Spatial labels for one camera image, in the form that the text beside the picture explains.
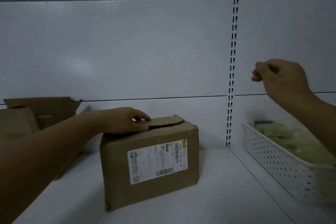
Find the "hand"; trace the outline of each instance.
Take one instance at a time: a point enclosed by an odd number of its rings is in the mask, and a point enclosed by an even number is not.
[[[132,107],[121,107],[109,110],[88,112],[96,122],[98,133],[125,134],[129,132],[145,132],[148,126],[136,124],[135,120],[151,120],[151,118]]]
[[[267,95],[283,108],[314,97],[304,69],[296,62],[280,59],[257,62],[252,74],[252,81],[263,81]]]

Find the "perforated basket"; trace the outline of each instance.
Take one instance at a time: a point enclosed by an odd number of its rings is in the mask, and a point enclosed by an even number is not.
[[[336,168],[301,160],[250,124],[244,124],[245,149],[293,197],[315,204],[336,203]]]

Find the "white metal wall panel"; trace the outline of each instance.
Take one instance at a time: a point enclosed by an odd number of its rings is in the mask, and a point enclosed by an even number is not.
[[[0,99],[226,95],[231,7],[231,0],[0,3]]]
[[[336,0],[240,0],[234,94],[264,94],[255,62],[299,62],[314,92],[336,91]]]
[[[179,115],[196,124],[199,128],[199,146],[201,149],[225,148],[226,97],[144,99],[124,101],[83,102],[77,113],[88,110],[133,107],[147,113],[151,118]],[[99,150],[100,135],[91,140],[85,152]]]
[[[336,93],[317,93],[323,101],[336,105]],[[235,96],[232,116],[231,145],[243,144],[243,123],[253,120],[275,120],[289,125],[303,126],[267,95]]]

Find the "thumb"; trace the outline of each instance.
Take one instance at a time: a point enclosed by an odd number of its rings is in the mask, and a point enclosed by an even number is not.
[[[272,80],[274,81],[276,79],[276,74],[271,70],[271,68],[268,66],[268,64],[266,63],[261,63],[258,67],[257,67],[258,73],[261,76],[262,80],[265,81],[269,81]]]
[[[148,131],[148,129],[149,128],[147,125],[133,123],[130,130],[131,132],[140,133],[140,132],[146,132]]]

